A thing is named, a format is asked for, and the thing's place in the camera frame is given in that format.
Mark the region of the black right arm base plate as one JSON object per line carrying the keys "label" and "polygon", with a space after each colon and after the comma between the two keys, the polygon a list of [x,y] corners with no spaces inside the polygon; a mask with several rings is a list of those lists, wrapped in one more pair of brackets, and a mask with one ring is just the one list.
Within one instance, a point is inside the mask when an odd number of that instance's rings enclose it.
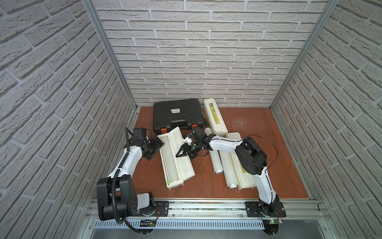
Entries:
{"label": "black right arm base plate", "polygon": [[280,201],[274,201],[271,205],[262,201],[246,201],[247,216],[250,218],[284,218],[287,216],[284,205]]}

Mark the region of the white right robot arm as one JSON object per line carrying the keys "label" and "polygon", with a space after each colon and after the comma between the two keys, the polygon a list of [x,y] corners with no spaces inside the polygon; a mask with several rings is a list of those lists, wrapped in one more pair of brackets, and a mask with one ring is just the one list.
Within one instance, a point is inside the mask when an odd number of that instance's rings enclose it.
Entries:
{"label": "white right robot arm", "polygon": [[229,139],[215,134],[207,135],[200,127],[195,127],[184,139],[184,144],[176,157],[188,156],[194,159],[204,149],[235,154],[243,169],[252,175],[256,183],[259,193],[259,213],[270,216],[275,212],[280,199],[269,178],[267,155],[252,137]]}

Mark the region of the cream dispenser with lid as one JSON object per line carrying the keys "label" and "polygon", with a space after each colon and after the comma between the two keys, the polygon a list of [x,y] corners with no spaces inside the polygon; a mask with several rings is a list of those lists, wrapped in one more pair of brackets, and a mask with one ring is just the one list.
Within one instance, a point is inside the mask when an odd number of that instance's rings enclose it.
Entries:
{"label": "cream dispenser with lid", "polygon": [[181,129],[176,127],[168,133],[159,135],[158,138],[164,143],[160,148],[160,155],[166,187],[171,190],[172,188],[184,185],[186,180],[194,177],[196,174],[187,155],[176,157],[185,143]]}

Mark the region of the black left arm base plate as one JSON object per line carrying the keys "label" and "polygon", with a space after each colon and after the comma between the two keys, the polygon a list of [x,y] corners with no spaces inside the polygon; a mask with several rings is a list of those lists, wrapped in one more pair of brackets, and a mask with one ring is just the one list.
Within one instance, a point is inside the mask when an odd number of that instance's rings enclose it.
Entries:
{"label": "black left arm base plate", "polygon": [[157,209],[159,210],[159,217],[167,217],[169,212],[169,201],[155,200],[154,203],[150,203],[148,207],[139,209],[136,213],[136,217],[156,217]]}

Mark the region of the white plastic wrap roll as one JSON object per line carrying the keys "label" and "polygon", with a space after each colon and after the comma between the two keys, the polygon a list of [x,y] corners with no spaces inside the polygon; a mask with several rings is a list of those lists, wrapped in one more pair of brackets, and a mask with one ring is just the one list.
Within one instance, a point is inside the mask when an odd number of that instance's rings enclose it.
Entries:
{"label": "white plastic wrap roll", "polygon": [[230,189],[238,188],[238,180],[232,163],[231,154],[220,150],[219,156],[223,167],[226,185]]}
{"label": "white plastic wrap roll", "polygon": [[[215,133],[213,133],[212,129],[209,127],[205,128],[205,133],[207,136],[212,135],[212,134],[215,135]],[[223,166],[221,163],[219,152],[217,150],[210,150],[209,155],[211,158],[211,162],[212,162],[212,166],[213,166],[213,170],[214,170],[215,174],[216,175],[222,174],[223,173]]]}

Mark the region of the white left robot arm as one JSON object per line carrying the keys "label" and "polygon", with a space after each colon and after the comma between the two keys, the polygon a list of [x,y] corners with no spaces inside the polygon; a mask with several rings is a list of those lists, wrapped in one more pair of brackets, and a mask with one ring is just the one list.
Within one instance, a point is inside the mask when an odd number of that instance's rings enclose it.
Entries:
{"label": "white left robot arm", "polygon": [[136,193],[132,176],[142,158],[151,160],[164,145],[158,137],[150,140],[133,140],[124,146],[123,155],[108,177],[97,182],[98,217],[101,221],[115,220],[122,224],[127,217],[152,215],[155,208],[153,194]]}

